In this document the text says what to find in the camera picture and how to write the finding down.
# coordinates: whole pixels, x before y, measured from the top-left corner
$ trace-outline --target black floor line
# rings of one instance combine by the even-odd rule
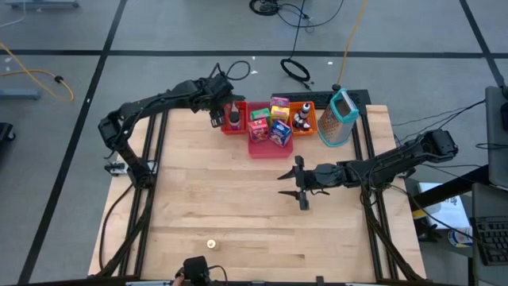
[[[100,50],[11,49],[16,56],[100,56]]]
[[[478,41],[479,47],[482,49],[482,53],[485,55],[485,59],[487,60],[487,64],[491,70],[492,75],[494,76],[494,80],[498,86],[502,86],[504,84],[504,78],[499,72],[498,66],[495,63],[495,59],[491,54],[491,50],[487,46],[487,42],[482,35],[482,32],[479,30],[478,23],[476,23],[476,19],[471,12],[471,8],[469,8],[468,2],[466,0],[460,0],[460,5],[462,9],[466,13],[466,18],[469,21],[469,25],[475,34],[476,40]]]
[[[51,49],[14,49],[18,56],[100,56],[98,50],[51,50]],[[291,51],[154,51],[154,50],[111,50],[108,56],[289,56]],[[307,57],[342,57],[344,51],[296,51],[295,56]],[[508,58],[508,53],[493,53],[494,58]],[[366,58],[400,58],[400,59],[480,59],[482,52],[362,52],[352,51],[348,57]]]
[[[289,56],[291,51],[137,51],[114,50],[110,56]],[[294,56],[342,57],[344,52],[296,51]],[[481,52],[348,52],[348,57],[403,59],[480,59]]]
[[[35,238],[33,239],[32,246],[30,247],[29,254],[25,260],[25,264],[23,265],[19,280],[17,281],[18,284],[27,284],[30,281],[33,269],[37,263],[40,249],[44,243],[44,239],[46,237],[46,233],[48,232],[52,216],[55,213],[56,204],[58,203],[60,193],[62,192],[62,187],[64,186],[64,181],[67,177],[69,168],[71,167],[72,157],[74,156],[76,147],[78,146],[79,137],[83,131],[85,120],[87,119],[88,115],[88,110],[90,109],[90,105],[94,99],[94,94],[97,90],[98,82],[101,79],[102,70],[104,69],[108,52],[111,49],[114,35],[117,32],[118,25],[120,24],[121,15],[123,14],[126,2],[127,0],[121,0],[118,4],[117,12],[114,15],[113,23],[111,24],[110,31],[108,32],[108,36],[106,38],[106,43],[104,44],[104,48],[102,49],[97,67],[95,68],[95,73],[90,82],[90,86],[88,87],[87,95],[83,100],[81,111],[79,112],[74,130],[72,131],[71,140],[69,141],[69,145],[67,146],[67,150],[63,156],[63,161],[60,165],[58,175],[56,176],[51,195],[49,196],[48,203],[46,204],[46,208],[44,209],[44,213],[40,219]]]

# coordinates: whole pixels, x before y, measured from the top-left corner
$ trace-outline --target wooden table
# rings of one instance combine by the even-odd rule
[[[368,106],[368,118],[375,153],[393,149],[387,107]],[[330,196],[311,196],[310,211],[300,211],[294,198],[277,193],[296,190],[294,180],[276,180],[291,169],[294,157],[251,159],[246,135],[225,136],[213,129],[209,120],[207,112],[170,112],[143,279],[171,279],[186,258],[204,255],[209,265],[222,265],[230,280],[315,281],[316,276],[323,276],[329,282],[375,281],[358,188],[338,187],[327,190]],[[140,155],[147,122],[137,124],[129,141]],[[359,132],[366,156],[363,130],[359,128]],[[304,157],[306,169],[355,160],[352,140],[339,148],[329,148],[317,134],[296,137],[293,155]],[[127,176],[112,179],[104,213],[129,184]],[[403,187],[400,180],[394,184]],[[110,217],[105,260],[125,238],[132,197],[133,191]],[[384,198],[394,244],[414,270],[425,276],[407,197],[389,189]],[[209,239],[218,242],[218,250],[206,247]],[[135,256],[130,256],[128,273],[133,272]],[[384,251],[381,258],[384,276],[388,277]],[[96,272],[98,242],[90,265],[90,274]],[[223,280],[220,270],[214,270],[211,276]]]

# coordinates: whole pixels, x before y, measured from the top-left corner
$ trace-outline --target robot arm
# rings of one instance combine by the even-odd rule
[[[341,161],[335,164],[319,164],[313,171],[304,171],[303,158],[295,157],[296,166],[278,180],[294,177],[300,191],[281,191],[292,195],[300,202],[302,211],[309,210],[306,193],[330,187],[359,187],[366,184],[383,190],[393,182],[395,176],[426,161],[432,163],[451,160],[458,148],[448,131],[428,131],[416,139],[369,160]]]
[[[233,85],[227,75],[219,72],[212,77],[214,71],[208,78],[179,83],[172,91],[124,103],[120,109],[110,112],[100,121],[98,129],[104,143],[111,151],[118,152],[129,166],[127,173],[134,187],[145,188],[154,183],[148,163],[139,158],[128,143],[134,126],[140,119],[173,108],[190,108],[194,113],[209,110],[212,126],[219,127],[225,124],[223,106],[232,101],[244,100],[243,96],[233,95]]]

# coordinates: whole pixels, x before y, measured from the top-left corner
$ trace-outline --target paper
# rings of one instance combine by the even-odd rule
[[[433,187],[437,187],[441,184],[435,184],[435,183],[419,183],[418,188],[420,189],[420,192],[425,192],[430,190]],[[430,212],[430,214],[439,219],[440,221],[448,224],[451,227],[460,228],[460,227],[469,227],[471,226],[469,224],[468,217],[466,215],[466,211],[464,210],[464,205],[462,204],[462,200],[460,199],[460,196],[454,196],[450,199],[446,199],[443,202],[440,202],[441,209],[435,213]],[[448,227],[440,224],[439,222],[436,222],[434,219],[427,216],[427,219],[429,220],[430,224],[437,224],[438,230],[446,230]]]

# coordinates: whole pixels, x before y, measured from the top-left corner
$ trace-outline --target juice box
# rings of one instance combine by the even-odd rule
[[[289,107],[289,99],[272,97],[270,101],[270,108],[273,106]]]
[[[283,123],[287,123],[287,119],[289,118],[289,107],[280,107],[280,106],[272,106],[270,119],[271,124],[275,123],[277,120],[280,120]]]
[[[248,135],[252,142],[260,142],[268,139],[268,122],[265,118],[248,123]]]
[[[251,112],[252,120],[258,120],[261,118],[266,118],[267,121],[270,120],[270,110],[268,108],[263,108],[262,110],[254,110]]]
[[[291,127],[280,121],[276,121],[273,123],[270,132],[270,140],[275,142],[278,146],[284,147],[286,146],[290,138],[291,138]]]

